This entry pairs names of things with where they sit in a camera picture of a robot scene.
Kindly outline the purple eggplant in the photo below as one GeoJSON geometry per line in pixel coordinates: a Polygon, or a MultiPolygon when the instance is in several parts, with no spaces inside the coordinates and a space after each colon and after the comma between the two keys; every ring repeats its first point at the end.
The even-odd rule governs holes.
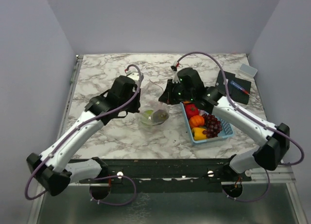
{"type": "Polygon", "coordinates": [[[169,118],[169,116],[170,115],[166,110],[158,109],[154,111],[152,114],[153,125],[163,124],[169,118]]]}

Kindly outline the clear pink zip bag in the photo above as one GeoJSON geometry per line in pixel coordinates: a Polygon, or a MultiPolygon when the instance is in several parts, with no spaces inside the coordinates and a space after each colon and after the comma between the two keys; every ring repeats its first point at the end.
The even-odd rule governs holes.
{"type": "Polygon", "coordinates": [[[141,89],[140,109],[135,116],[138,127],[147,134],[162,130],[170,117],[168,106],[158,100],[163,92],[164,89],[150,79],[141,89]]]}

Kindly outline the green cabbage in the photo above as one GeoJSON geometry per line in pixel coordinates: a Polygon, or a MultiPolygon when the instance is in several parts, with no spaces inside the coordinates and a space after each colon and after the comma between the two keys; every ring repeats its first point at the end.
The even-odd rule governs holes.
{"type": "Polygon", "coordinates": [[[140,117],[140,122],[143,125],[146,126],[152,126],[153,125],[153,120],[152,120],[152,114],[153,114],[153,110],[145,110],[140,117]]]}

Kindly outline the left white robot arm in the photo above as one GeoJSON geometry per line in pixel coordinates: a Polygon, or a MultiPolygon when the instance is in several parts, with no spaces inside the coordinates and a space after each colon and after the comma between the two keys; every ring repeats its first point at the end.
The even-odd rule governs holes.
{"type": "Polygon", "coordinates": [[[79,180],[91,178],[103,182],[107,170],[98,158],[81,163],[70,163],[70,160],[91,136],[112,119],[118,119],[120,112],[138,112],[142,80],[143,75],[138,73],[121,75],[110,89],[91,98],[77,121],[52,146],[27,157],[31,178],[51,196],[59,195],[70,183],[79,180]]]}

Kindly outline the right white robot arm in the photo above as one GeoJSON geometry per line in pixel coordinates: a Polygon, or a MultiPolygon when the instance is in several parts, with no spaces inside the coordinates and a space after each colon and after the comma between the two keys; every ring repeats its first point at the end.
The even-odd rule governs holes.
{"type": "Polygon", "coordinates": [[[265,121],[229,101],[229,96],[216,87],[204,86],[198,72],[192,68],[182,69],[175,76],[177,81],[167,81],[158,99],[160,102],[168,105],[191,102],[198,109],[234,125],[258,145],[255,150],[231,157],[228,166],[223,169],[227,180],[234,181],[246,170],[264,168],[274,171],[278,167],[290,146],[290,129],[287,125],[265,121]]]}

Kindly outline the red tomato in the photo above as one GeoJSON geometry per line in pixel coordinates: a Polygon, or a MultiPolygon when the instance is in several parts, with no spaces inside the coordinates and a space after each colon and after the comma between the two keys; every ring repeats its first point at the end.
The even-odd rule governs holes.
{"type": "Polygon", "coordinates": [[[184,108],[188,119],[199,115],[199,110],[194,104],[187,104],[184,106],[184,108]]]}

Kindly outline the orange mini pumpkin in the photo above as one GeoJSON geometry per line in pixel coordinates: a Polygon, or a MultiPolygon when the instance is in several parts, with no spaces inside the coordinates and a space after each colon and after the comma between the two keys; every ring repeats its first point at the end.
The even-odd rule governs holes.
{"type": "Polygon", "coordinates": [[[195,127],[202,127],[205,125],[205,119],[200,115],[193,116],[189,119],[189,125],[191,129],[195,127]]]}

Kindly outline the yellow bell pepper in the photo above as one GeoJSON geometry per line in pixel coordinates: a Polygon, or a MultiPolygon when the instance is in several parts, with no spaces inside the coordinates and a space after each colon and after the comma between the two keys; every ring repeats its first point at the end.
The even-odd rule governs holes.
{"type": "Polygon", "coordinates": [[[200,140],[208,139],[207,130],[205,128],[194,127],[194,128],[192,128],[191,132],[192,132],[192,137],[193,137],[194,141],[200,141],[200,140]]]}

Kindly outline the red grape bunch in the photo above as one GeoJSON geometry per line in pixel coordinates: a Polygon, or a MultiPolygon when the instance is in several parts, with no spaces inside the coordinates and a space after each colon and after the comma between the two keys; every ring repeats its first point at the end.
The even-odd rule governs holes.
{"type": "Polygon", "coordinates": [[[205,119],[204,128],[207,130],[208,138],[215,138],[223,130],[221,122],[212,114],[203,114],[205,119]]]}

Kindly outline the light blue plastic basket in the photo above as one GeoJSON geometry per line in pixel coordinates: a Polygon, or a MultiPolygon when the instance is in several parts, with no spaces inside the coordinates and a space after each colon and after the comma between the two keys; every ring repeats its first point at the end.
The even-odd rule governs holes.
{"type": "Polygon", "coordinates": [[[225,140],[234,135],[231,124],[220,117],[200,110],[190,102],[181,102],[180,106],[192,145],[225,140]]]}

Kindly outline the blue red screwdriver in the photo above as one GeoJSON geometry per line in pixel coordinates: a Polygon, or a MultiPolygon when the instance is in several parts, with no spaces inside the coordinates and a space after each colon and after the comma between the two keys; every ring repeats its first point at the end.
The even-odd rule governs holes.
{"type": "Polygon", "coordinates": [[[239,91],[241,91],[242,93],[248,95],[249,97],[253,98],[254,100],[257,100],[254,96],[252,96],[249,91],[247,91],[245,88],[243,88],[242,86],[240,86],[239,84],[237,84],[235,81],[230,81],[230,84],[232,86],[234,86],[236,89],[238,89],[239,91]]]}

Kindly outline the clear plastic lid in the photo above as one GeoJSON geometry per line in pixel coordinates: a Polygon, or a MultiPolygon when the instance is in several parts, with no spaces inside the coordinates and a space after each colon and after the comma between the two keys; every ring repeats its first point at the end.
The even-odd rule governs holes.
{"type": "Polygon", "coordinates": [[[245,76],[248,76],[250,78],[254,78],[257,74],[258,70],[254,67],[251,67],[247,64],[242,64],[239,68],[239,72],[245,76]]]}

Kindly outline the aluminium side rail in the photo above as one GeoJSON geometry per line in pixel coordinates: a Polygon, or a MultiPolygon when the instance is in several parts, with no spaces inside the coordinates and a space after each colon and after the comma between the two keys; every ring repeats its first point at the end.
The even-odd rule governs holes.
{"type": "Polygon", "coordinates": [[[83,57],[84,57],[84,55],[76,55],[76,64],[73,68],[73,73],[72,73],[71,79],[69,81],[69,84],[70,84],[69,93],[68,93],[68,97],[67,97],[67,100],[65,103],[65,109],[63,112],[63,116],[62,116],[62,120],[60,123],[60,128],[59,128],[56,140],[58,140],[64,134],[64,132],[66,130],[66,125],[67,125],[67,121],[68,121],[68,117],[69,117],[69,111],[70,111],[70,107],[72,104],[73,95],[74,95],[74,92],[76,89],[79,73],[81,70],[83,57]]]}

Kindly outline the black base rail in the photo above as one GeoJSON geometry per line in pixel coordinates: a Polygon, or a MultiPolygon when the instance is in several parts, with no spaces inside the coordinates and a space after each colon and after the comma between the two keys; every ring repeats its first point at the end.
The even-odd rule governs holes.
{"type": "Polygon", "coordinates": [[[221,192],[222,184],[234,184],[237,180],[251,181],[244,173],[236,174],[228,164],[228,158],[219,159],[105,159],[100,180],[82,179],[81,184],[109,186],[113,193],[129,193],[133,185],[137,192],[221,192]]]}

